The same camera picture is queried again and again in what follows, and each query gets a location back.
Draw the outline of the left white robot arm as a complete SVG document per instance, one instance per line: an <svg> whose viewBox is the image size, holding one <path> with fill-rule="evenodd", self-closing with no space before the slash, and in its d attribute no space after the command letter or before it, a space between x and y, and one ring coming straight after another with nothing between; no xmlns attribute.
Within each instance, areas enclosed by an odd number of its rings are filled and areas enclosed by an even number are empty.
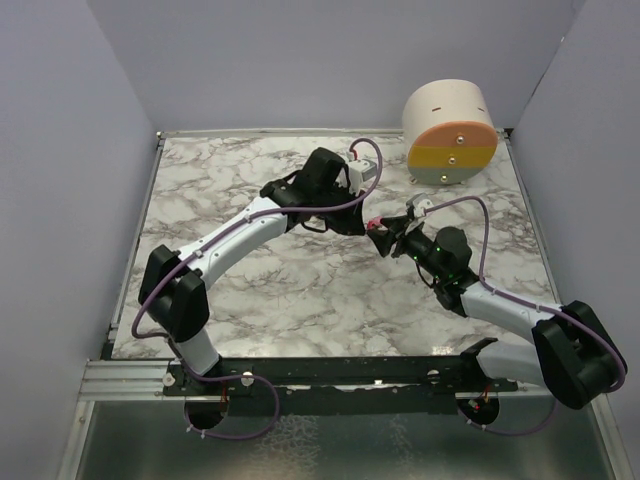
<svg viewBox="0 0 640 480"><path fill-rule="evenodd" d="M210 394L221 380L220 355L205 329L208 292L215 282L264 243L307 226L313 217L340 235L364 235L363 186L378 173L374 161L347 162L318 147L300 169L266 183L258 197L215 231L177 250L160 245L150 253L138 302L188 365L186 382L195 392Z"/></svg>

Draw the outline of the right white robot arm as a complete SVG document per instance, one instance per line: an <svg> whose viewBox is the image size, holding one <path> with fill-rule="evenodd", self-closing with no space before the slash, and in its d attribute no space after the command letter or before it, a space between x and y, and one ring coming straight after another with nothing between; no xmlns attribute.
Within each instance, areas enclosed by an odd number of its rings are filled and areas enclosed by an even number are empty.
<svg viewBox="0 0 640 480"><path fill-rule="evenodd" d="M470 268L472 250L463 230L440 229L427 237L409 216L372 221L367 235L381 256L410 257L433 279L441 306L483 320L524 339L492 341L459 367L461 383L481 391L495 378L546 387L564 406L578 410L618 384L627 366L595 311L586 303L540 304L482 284Z"/></svg>

